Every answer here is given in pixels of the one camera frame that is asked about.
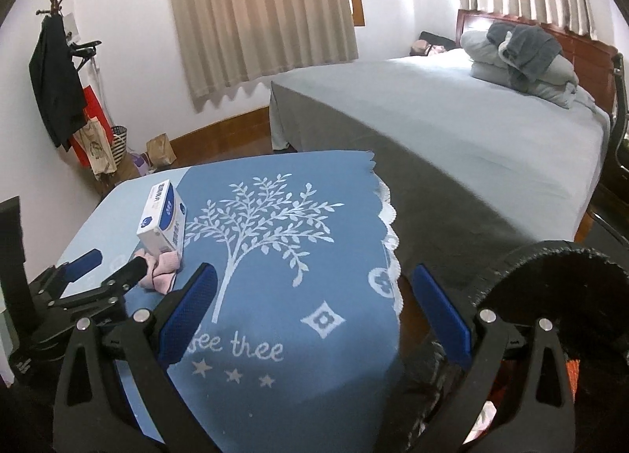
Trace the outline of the orange knitted cloth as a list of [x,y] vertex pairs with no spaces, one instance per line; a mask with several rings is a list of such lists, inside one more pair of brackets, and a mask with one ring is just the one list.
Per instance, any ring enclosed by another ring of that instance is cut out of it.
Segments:
[[570,390],[572,390],[572,400],[575,400],[579,384],[580,361],[578,359],[567,360],[566,371],[568,375],[569,387]]

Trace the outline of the pink cloth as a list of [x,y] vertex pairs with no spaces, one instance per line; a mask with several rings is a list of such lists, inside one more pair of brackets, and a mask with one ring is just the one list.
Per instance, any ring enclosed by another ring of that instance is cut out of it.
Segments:
[[181,257],[178,252],[151,255],[147,250],[137,250],[134,258],[143,258],[147,265],[146,274],[140,279],[139,286],[145,290],[168,294],[173,289],[177,272],[180,269]]

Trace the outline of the black coat on rack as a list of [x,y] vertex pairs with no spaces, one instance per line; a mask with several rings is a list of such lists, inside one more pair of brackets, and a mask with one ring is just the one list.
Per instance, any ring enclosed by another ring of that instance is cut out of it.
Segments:
[[68,152],[70,139],[86,124],[86,101],[65,40],[62,17],[47,15],[42,20],[29,73],[47,133],[55,148],[62,146]]

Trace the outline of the striped basket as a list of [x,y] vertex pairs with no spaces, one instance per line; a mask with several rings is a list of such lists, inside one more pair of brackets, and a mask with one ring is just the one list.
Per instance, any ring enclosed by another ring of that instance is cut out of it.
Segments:
[[119,166],[127,154],[128,130],[124,126],[115,125],[112,127],[112,136],[111,151],[115,165]]

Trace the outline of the wooden coat rack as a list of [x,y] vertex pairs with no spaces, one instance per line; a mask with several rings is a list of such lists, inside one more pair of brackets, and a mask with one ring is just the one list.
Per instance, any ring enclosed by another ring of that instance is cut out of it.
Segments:
[[61,20],[64,39],[68,46],[70,58],[78,60],[76,70],[79,72],[87,63],[91,63],[95,59],[102,41],[93,40],[80,42],[76,22],[70,14],[63,12],[63,6],[64,0],[49,0],[48,8],[37,9],[35,15],[37,17],[57,17]]

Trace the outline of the white blue tissue box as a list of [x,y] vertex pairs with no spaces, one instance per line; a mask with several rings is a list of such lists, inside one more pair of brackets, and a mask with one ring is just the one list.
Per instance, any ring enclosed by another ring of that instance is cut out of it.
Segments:
[[188,208],[169,179],[151,187],[136,235],[153,256],[183,252]]

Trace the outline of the black trash bag bin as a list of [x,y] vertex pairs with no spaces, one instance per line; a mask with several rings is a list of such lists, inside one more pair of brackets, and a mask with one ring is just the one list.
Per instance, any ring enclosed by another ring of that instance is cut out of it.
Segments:
[[[565,363],[580,361],[571,452],[627,450],[628,274],[620,265],[590,247],[544,241],[515,250],[463,289],[439,285],[466,309],[491,308],[512,324],[548,319]],[[462,378],[430,326],[388,400],[376,451],[418,452],[420,435]]]

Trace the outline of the bag on bedside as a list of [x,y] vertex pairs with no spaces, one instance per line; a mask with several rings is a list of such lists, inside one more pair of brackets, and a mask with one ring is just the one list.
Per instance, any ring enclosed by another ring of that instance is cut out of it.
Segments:
[[422,31],[419,39],[415,41],[409,49],[411,56],[427,57],[433,53],[444,53],[457,48],[455,41],[435,35],[434,33]]

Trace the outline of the folded grey duvet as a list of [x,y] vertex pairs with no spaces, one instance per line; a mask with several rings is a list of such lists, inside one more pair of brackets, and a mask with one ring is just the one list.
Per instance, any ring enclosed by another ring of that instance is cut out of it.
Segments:
[[470,74],[568,109],[579,91],[574,64],[557,38],[539,26],[494,23],[467,30],[462,49],[472,60]]

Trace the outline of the red bag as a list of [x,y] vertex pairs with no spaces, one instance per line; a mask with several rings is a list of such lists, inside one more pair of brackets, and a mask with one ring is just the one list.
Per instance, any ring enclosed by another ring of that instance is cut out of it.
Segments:
[[113,131],[91,86],[83,89],[86,124],[72,135],[70,145],[79,163],[95,176],[112,174],[116,163],[112,153]]

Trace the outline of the side window beige curtain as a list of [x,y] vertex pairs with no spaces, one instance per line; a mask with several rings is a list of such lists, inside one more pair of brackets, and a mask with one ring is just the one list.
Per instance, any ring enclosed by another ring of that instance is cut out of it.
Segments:
[[358,57],[350,0],[171,0],[171,4],[195,101],[260,77]]

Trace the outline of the beige tote bag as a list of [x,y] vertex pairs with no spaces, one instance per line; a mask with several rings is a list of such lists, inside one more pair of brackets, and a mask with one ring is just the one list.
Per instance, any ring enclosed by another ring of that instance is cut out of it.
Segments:
[[97,119],[89,119],[74,134],[74,139],[82,147],[95,176],[113,174],[116,165],[107,134]]

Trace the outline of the wooden headboard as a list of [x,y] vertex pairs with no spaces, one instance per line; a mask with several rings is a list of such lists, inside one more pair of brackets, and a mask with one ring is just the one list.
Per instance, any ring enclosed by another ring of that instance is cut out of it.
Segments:
[[537,25],[553,35],[562,46],[563,55],[572,62],[580,85],[594,97],[596,104],[612,113],[616,103],[615,69],[618,50],[614,46],[595,41],[588,35],[577,35],[554,24],[539,23],[525,17],[501,15],[476,10],[457,11],[455,41],[460,42],[467,30],[486,30],[494,22],[515,25]]

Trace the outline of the blue tree-print tablecloth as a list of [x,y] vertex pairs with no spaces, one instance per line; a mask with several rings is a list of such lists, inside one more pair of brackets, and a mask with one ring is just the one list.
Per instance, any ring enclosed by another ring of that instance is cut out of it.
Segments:
[[180,278],[219,291],[168,375],[225,452],[368,452],[399,372],[394,242],[368,152],[193,166]]

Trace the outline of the brown paper bag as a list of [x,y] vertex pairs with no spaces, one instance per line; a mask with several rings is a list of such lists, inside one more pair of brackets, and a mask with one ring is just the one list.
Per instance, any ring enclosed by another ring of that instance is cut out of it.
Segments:
[[146,154],[150,164],[156,169],[167,168],[177,160],[166,133],[161,133],[146,142]]

